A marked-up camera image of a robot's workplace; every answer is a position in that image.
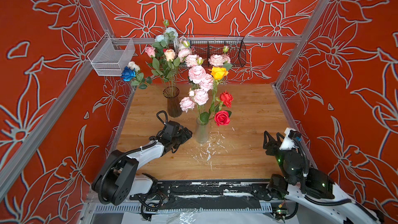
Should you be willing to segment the peach rose stem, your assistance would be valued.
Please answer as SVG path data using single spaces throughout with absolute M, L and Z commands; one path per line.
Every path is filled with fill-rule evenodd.
M 164 51 L 164 56 L 166 60 L 166 70 L 167 70 L 165 75 L 170 82 L 170 86 L 173 89 L 175 86 L 175 73 L 176 73 L 176 66 L 174 65 L 175 51 L 173 49 L 167 49 Z

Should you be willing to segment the white rose stem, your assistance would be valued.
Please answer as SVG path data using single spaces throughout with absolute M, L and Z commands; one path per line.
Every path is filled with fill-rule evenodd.
M 144 72 L 142 72 L 141 68 L 134 61 L 129 62 L 127 67 L 135 74 L 135 76 L 130 80 L 132 86 L 136 86 L 142 90 L 151 88 L 159 91 L 159 88 L 152 84 L 151 77 L 146 77 Z

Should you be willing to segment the orange yellow rose stem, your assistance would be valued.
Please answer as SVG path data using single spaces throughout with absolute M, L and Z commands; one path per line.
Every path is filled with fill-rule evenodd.
M 228 73 L 229 72 L 224 67 L 212 67 L 210 70 L 210 74 L 213 78 L 211 105 L 208 111 L 210 115 L 222 109 L 223 103 L 218 96 L 218 86 L 224 81 Z

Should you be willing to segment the dark ribbed glass vase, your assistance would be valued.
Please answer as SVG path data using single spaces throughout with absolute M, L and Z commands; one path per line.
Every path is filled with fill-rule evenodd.
M 182 114 L 179 104 L 179 92 L 179 89 L 175 86 L 169 86 L 163 90 L 163 96 L 167 99 L 167 114 L 173 118 L 177 118 Z

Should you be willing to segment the dark red rose stem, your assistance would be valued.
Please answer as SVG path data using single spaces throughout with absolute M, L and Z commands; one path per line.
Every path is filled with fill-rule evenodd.
M 229 110 L 224 110 L 223 107 L 231 108 L 233 100 L 233 96 L 227 91 L 221 93 L 219 97 L 216 97 L 213 100 L 210 109 L 214 113 L 214 120 L 218 120 L 220 117 L 222 117 L 223 119 L 225 119 L 226 117 L 231 117 L 232 112 Z

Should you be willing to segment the blue rose stem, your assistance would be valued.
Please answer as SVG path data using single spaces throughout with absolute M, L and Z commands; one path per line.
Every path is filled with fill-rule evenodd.
M 145 74 L 136 68 L 130 68 L 126 66 L 121 74 L 121 79 L 125 82 L 129 82 L 132 87 L 137 89 L 145 90 L 151 88 L 153 90 L 159 90 L 152 81 L 150 76 Z

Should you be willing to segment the pink carnation spray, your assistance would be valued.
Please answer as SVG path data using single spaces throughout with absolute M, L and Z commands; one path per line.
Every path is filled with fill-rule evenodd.
M 209 64 L 213 67 L 225 68 L 229 71 L 232 68 L 231 58 L 228 55 L 230 47 L 225 45 L 222 49 L 221 55 L 211 55 L 209 58 Z
M 178 41 L 178 57 L 181 63 L 184 63 L 186 67 L 194 67 L 203 64 L 204 59 L 195 53 L 191 43 L 185 37 L 180 37 Z

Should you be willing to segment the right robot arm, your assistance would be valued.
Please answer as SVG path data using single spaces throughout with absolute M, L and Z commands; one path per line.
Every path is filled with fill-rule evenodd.
M 292 214 L 280 210 L 274 212 L 276 220 L 293 217 L 299 206 L 322 215 L 335 224 L 382 224 L 384 215 L 368 209 L 324 172 L 311 167 L 309 152 L 304 147 L 302 135 L 295 129 L 286 128 L 284 134 L 272 137 L 264 132 L 263 149 L 275 157 L 281 174 L 273 174 L 267 186 L 267 194 L 273 199 L 295 203 Z

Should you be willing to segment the clear glass vase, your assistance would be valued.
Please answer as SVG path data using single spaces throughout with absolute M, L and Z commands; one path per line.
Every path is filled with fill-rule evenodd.
M 195 140 L 199 144 L 205 144 L 209 141 L 209 134 L 210 134 L 210 124 L 202 123 L 199 119 L 196 120 L 197 127 L 195 130 Z

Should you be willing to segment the large pink peony stem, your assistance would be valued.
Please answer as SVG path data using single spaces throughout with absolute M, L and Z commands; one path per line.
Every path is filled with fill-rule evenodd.
M 209 113 L 204 109 L 209 100 L 208 92 L 204 89 L 190 90 L 189 95 L 184 97 L 179 106 L 183 112 L 197 110 L 197 119 L 201 125 L 208 124 Z

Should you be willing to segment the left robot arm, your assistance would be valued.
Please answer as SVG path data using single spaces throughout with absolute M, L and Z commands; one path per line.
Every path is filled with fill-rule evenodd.
M 168 152 L 175 153 L 192 138 L 193 132 L 169 120 L 165 111 L 158 112 L 157 118 L 163 129 L 151 136 L 148 144 L 126 152 L 114 150 L 108 155 L 91 185 L 101 204 L 116 206 L 127 197 L 149 193 L 155 180 L 144 174 L 137 176 L 136 172 Z

